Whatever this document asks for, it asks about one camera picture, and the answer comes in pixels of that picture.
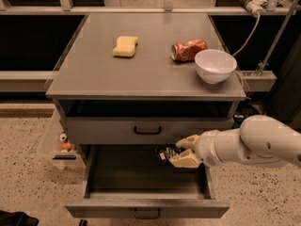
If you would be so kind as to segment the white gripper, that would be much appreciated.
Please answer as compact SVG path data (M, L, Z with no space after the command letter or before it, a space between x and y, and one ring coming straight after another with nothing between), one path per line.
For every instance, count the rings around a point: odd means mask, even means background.
M175 168L196 169L201 163L207 167L222 166L215 150L215 138L218 130L183 138L176 143L177 148L187 149L169 158Z

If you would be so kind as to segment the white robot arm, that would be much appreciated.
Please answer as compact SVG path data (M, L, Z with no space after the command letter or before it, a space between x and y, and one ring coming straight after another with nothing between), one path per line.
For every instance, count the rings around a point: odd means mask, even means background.
M257 167L301 167L301 134L264 115L250 116L239 128L206 131L176 143L183 152L168 161L176 168L222 166L228 162Z

